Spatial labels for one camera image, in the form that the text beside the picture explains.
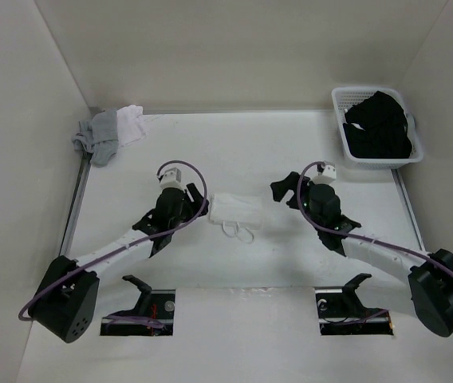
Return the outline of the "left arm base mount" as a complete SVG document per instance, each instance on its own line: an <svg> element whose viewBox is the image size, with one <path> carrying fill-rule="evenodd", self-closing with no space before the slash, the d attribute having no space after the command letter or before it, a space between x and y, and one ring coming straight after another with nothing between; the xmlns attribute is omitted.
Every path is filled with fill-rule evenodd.
<svg viewBox="0 0 453 383"><path fill-rule="evenodd" d="M101 319L100 336L166 337L174 330L176 290L154 290L128 274L122 277L140 293L133 308L118 310Z"/></svg>

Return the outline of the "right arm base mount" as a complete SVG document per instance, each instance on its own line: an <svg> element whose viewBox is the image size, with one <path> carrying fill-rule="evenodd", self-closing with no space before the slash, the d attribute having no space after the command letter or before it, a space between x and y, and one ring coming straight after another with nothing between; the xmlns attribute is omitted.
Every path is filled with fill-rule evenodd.
<svg viewBox="0 0 453 383"><path fill-rule="evenodd" d="M315 301L322 336L389 335L392 320L387 310L365 307L356 290L372 276L361 273L343 286L318 287Z"/></svg>

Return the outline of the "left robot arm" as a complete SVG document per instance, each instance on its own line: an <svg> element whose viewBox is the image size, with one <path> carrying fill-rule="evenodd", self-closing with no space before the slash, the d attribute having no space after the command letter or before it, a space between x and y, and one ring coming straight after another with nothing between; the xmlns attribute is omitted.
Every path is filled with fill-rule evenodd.
<svg viewBox="0 0 453 383"><path fill-rule="evenodd" d="M76 341L93 321L100 284L158 254L207 208L207 193L194 184L163 188L153 209L118 239L76 259L55 258L26 308L27 318L65 343Z"/></svg>

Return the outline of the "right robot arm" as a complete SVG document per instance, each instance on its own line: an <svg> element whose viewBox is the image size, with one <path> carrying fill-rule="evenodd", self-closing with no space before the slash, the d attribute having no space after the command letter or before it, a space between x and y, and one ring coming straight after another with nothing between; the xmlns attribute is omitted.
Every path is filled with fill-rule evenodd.
<svg viewBox="0 0 453 383"><path fill-rule="evenodd" d="M370 276L359 274L343 285L341 306L355 323L393 310L417 318L432 333L446 338L453 334L453 253L415 251L371 238L362 226L344 215L331 183L337 178L333 165L317 162L317 173L291 172L270 184L275 202L293 195L287 206L298 210L316 230L322 245L347 259L367 263L401 281L400 292L365 290L358 286Z"/></svg>

